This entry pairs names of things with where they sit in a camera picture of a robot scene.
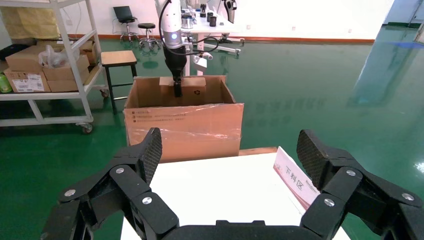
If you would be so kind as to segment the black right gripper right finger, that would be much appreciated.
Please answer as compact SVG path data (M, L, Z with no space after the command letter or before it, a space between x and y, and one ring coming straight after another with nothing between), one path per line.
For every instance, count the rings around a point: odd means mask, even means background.
M360 218L383 240L421 240L424 202L415 193L367 171L346 150L300 131L297 157L319 191L300 221L316 239L331 240L346 215Z

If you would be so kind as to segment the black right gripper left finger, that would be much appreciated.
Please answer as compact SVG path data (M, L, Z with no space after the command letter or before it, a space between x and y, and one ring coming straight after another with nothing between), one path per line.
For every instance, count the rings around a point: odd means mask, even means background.
M116 212L124 214L141 239L164 239L180 223L150 187L162 152L161 131L152 127L141 143L121 148L103 169L66 187L40 239L91 240Z

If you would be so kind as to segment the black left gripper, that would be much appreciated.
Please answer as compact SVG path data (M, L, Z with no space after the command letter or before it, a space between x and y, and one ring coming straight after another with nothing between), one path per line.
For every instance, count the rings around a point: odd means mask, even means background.
M183 70L187 64L186 47L181 46L175 49L163 48L165 56L165 64L169 68L173 77L173 89L175 97L182 97L182 80Z

